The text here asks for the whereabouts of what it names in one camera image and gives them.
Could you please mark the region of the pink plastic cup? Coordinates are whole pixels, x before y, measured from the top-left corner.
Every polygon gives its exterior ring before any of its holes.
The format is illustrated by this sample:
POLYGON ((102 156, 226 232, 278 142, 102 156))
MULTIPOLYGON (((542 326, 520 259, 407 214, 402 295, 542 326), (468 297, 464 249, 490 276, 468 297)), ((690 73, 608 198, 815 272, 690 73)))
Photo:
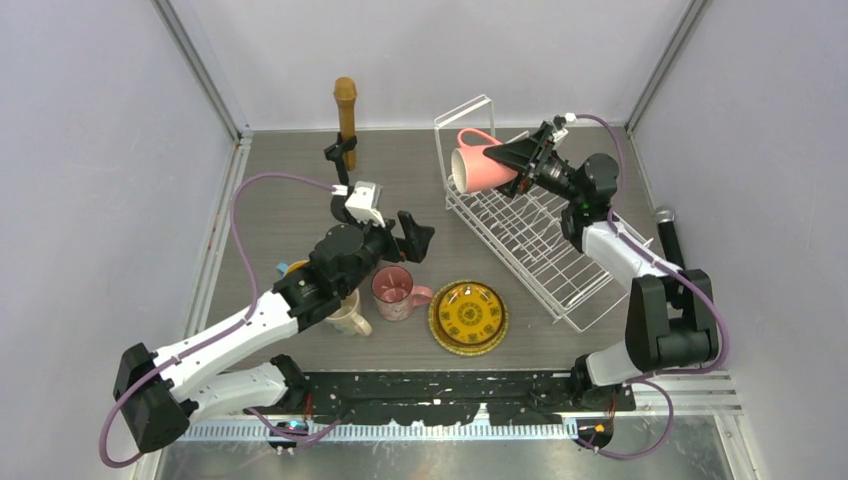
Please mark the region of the pink plastic cup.
POLYGON ((514 180, 517 172, 508 166, 487 157, 484 151, 499 146, 501 141, 476 128, 463 128, 457 133, 458 147, 451 153, 451 173, 454 184, 461 194, 472 194, 495 189, 514 180), (464 136, 470 134, 484 141, 470 145, 464 136))

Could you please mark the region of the pink floral cup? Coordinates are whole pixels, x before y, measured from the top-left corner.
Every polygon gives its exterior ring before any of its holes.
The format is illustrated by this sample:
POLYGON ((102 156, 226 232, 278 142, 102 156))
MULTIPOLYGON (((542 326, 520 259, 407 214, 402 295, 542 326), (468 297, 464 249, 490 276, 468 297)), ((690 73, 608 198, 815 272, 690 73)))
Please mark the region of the pink floral cup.
POLYGON ((417 285, 408 270, 400 266, 379 269, 371 283, 380 315, 387 321, 400 322, 409 318, 417 307, 428 305, 433 291, 417 285))

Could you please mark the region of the cream floral cup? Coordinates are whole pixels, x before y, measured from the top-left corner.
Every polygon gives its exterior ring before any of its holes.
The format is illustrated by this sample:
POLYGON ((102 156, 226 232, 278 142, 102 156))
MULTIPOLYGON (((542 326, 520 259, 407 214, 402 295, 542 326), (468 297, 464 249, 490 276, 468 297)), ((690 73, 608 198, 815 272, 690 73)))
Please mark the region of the cream floral cup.
POLYGON ((362 315, 361 296, 355 289, 349 296, 341 301, 341 306, 329 315, 325 322, 333 326, 339 333, 346 336, 370 336, 372 326, 362 315))

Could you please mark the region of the blue patterned bowl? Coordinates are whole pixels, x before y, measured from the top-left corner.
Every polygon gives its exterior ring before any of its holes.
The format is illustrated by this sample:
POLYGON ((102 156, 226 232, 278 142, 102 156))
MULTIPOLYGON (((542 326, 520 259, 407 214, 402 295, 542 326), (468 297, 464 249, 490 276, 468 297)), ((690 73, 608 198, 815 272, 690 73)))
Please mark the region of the blue patterned bowl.
POLYGON ((281 278, 286 275, 296 271, 299 268, 307 265, 309 263, 308 260, 299 260, 292 263, 280 262, 277 264, 276 270, 281 278))

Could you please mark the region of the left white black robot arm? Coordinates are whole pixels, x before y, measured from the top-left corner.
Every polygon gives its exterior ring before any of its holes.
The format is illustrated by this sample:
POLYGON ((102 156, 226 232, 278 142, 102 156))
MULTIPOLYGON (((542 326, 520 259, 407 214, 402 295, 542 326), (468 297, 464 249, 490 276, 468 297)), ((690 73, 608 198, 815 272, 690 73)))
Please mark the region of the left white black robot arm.
POLYGON ((115 418, 122 417, 138 451, 147 454, 210 416, 266 406, 298 412, 307 389, 290 357, 234 373, 229 367, 327 319, 380 262, 422 262, 434 235, 433 227, 418 224, 407 211, 383 226, 338 224, 315 245, 306 264, 240 312, 165 347, 127 348, 118 363, 115 405, 101 435, 106 437, 115 418))

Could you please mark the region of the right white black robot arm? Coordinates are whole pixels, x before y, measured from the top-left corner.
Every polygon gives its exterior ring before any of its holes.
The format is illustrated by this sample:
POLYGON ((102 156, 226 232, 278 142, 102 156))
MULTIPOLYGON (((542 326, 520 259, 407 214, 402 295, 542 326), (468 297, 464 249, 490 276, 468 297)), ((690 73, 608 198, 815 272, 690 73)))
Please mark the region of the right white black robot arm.
POLYGON ((622 175, 618 161, 595 153, 574 168, 557 152, 564 136, 564 120, 557 117, 525 138, 484 147, 481 157, 491 178, 485 189, 513 198, 540 187, 566 200, 563 237, 627 290, 624 337, 576 359, 569 385, 574 403, 596 410, 611 388, 653 374, 702 374, 720 367, 729 340, 709 276, 637 241, 611 206, 622 175))

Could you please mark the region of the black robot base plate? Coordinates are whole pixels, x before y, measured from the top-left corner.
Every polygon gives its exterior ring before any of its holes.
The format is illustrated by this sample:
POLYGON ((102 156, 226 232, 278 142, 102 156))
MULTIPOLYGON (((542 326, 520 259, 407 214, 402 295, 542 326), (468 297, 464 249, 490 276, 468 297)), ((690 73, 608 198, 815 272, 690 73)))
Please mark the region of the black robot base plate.
POLYGON ((631 389, 581 391, 566 371, 327 371, 306 373, 288 399, 260 411, 376 426, 468 425, 485 413, 495 426, 515 426, 554 424, 568 413, 635 408, 631 389))

